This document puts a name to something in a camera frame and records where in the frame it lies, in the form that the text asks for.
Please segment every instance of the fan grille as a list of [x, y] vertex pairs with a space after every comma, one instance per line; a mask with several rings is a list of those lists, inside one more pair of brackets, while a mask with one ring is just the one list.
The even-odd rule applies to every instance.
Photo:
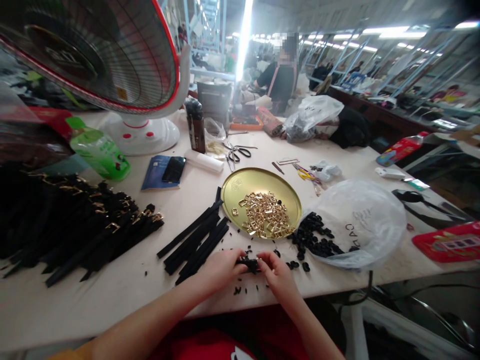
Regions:
[[156, 0], [16, 0], [0, 4], [4, 47], [102, 108], [145, 114], [178, 89], [178, 57]]

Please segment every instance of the green plastic bottle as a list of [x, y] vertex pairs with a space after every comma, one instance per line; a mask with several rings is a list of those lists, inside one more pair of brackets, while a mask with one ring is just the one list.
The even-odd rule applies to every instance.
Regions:
[[127, 177], [130, 164], [110, 136], [87, 127], [79, 117], [68, 117], [65, 121], [73, 130], [70, 147], [102, 178], [121, 181]]

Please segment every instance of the electric fan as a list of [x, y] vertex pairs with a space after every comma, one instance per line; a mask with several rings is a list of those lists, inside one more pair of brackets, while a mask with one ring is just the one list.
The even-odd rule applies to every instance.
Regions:
[[3, 0], [0, 44], [42, 76], [114, 114], [102, 130], [126, 155], [175, 145], [164, 118], [190, 83], [157, 0]]

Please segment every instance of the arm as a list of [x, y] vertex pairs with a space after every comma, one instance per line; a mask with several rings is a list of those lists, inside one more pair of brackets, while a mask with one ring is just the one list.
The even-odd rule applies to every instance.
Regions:
[[247, 270], [235, 265], [241, 249], [211, 255], [200, 272], [95, 338], [93, 359], [146, 359], [169, 331], [198, 304]]
[[270, 83], [272, 82], [272, 79], [274, 78], [274, 73], [275, 73], [275, 63], [272, 62], [268, 67], [265, 69], [264, 72], [260, 74], [260, 76], [255, 80], [253, 83], [256, 88], [261, 88], [265, 85], [270, 86]]
[[297, 289], [291, 270], [273, 252], [258, 254], [258, 266], [271, 291], [300, 333], [310, 360], [345, 360]]

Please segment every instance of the hand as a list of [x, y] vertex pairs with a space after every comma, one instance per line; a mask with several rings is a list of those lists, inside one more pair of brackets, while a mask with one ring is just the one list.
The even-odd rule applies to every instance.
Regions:
[[239, 257], [244, 256], [247, 254], [240, 248], [217, 251], [208, 257], [196, 276], [203, 282], [208, 293], [212, 295], [248, 270], [244, 264], [235, 265]]
[[258, 267], [265, 275], [273, 295], [282, 306], [292, 305], [297, 300], [302, 300], [292, 271], [287, 264], [280, 260], [274, 252], [261, 252], [257, 255]]

